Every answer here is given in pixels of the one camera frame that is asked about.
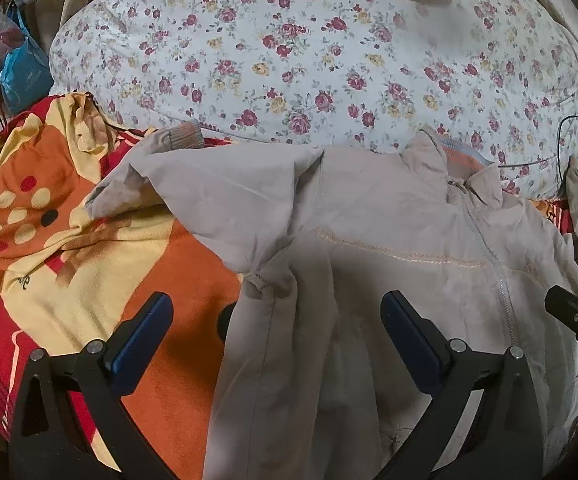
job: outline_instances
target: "blue gripper pad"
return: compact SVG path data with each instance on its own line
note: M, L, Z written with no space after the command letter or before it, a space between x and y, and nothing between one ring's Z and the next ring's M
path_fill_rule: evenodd
M437 394L451 364L442 333L433 322L421 318L398 290L384 295L380 317L418 390Z
M114 395L123 397L134 392L172 321L171 298L154 292L138 314L114 331L103 357Z

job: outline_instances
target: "stitched seam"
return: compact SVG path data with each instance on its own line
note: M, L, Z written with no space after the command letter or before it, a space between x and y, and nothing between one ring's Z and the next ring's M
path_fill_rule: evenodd
M260 383L262 382L262 373L265 368L265 362L267 360L267 349L269 348L269 337L271 336L271 322L274 319L275 313L275 291L274 291L274 304L271 306L271 316L269 316L269 325L267 327L267 339L265 340L265 353L262 356L262 364L258 371L258 382L256 383L256 393L253 397L253 409L251 410L251 424L249 425L249 445L247 446L247 470L245 472L245 478L249 478L249 462L251 461L251 438L253 435L253 425L254 419L256 418L256 403L258 402L258 392L260 391Z
M330 241L334 244L346 245L362 251L367 251L370 253L384 254L390 258L394 258L401 262L410 262L415 264L435 264L435 265L453 265L457 267L463 267L465 269L483 269L489 265L489 262L479 262L477 260L458 260L452 256L428 256L427 254L419 253L397 253L396 251L391 251L383 247L377 247L362 242L353 242L350 240L345 240L344 238L339 238L335 234L325 231L323 229L316 229L316 234L325 238L325 240Z

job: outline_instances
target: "blue bag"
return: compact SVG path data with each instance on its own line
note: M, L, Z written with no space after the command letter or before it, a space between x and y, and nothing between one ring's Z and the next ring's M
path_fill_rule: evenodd
M48 95L54 80L49 70L49 59L31 37L18 7L7 9L11 18L25 35L25 43L12 50L0 70L2 98L13 115L29 108Z

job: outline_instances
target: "metal screw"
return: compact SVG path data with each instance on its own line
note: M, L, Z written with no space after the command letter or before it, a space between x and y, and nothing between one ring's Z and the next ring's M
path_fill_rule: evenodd
M524 352L522 351L522 349L519 346L512 346L509 349L509 353L515 359L522 359L524 357Z
M36 348L29 354L29 359L32 361L40 361L45 356L45 351L42 348Z
M87 352L90 354L97 354L102 350L103 346L105 346L105 344L100 339L94 339L87 343Z
M462 353L467 349L467 344L462 339L451 339L449 346L454 352Z

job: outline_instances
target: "beige jacket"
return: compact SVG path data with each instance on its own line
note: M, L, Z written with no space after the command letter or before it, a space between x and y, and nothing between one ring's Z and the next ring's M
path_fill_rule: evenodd
M479 351L524 349L553 464L578 414L578 345L546 314L544 296L552 285L578 294L578 266L552 224L501 191L495 165L450 177L430 128L400 154L257 143L132 154L95 191L90 215L136 206L155 189L244 274L205 480L376 475L430 400L381 325L389 290L447 338ZM106 192L114 179L128 188L122 200Z

